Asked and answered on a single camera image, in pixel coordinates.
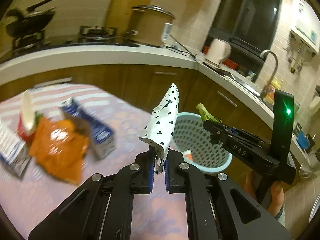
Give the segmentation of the person's right hand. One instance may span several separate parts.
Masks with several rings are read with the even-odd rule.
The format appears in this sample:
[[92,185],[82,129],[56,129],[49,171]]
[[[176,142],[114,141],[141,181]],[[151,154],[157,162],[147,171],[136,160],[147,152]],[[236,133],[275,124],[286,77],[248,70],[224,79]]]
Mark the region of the person's right hand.
[[[249,171],[246,174],[246,181],[244,184],[244,190],[255,200],[256,195],[253,187],[254,172]],[[275,181],[271,186],[271,202],[267,208],[267,211],[276,220],[279,220],[283,215],[283,203],[285,199],[284,189],[279,181]]]

